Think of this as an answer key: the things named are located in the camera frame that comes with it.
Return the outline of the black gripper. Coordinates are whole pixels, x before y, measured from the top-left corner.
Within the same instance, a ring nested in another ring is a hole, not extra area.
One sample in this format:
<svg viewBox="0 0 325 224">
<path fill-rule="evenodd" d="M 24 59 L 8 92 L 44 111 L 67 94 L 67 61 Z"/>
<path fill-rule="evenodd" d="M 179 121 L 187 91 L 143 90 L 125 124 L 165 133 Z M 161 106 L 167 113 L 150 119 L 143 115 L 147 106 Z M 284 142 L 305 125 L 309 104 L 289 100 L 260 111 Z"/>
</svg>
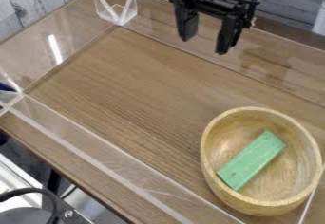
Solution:
<svg viewBox="0 0 325 224">
<path fill-rule="evenodd" d="M 217 36 L 215 53 L 225 55 L 237 44 L 245 28 L 253 27 L 260 0 L 170 0 L 175 8 L 177 28 L 186 42 L 198 30 L 198 13 L 222 20 Z"/>
</svg>

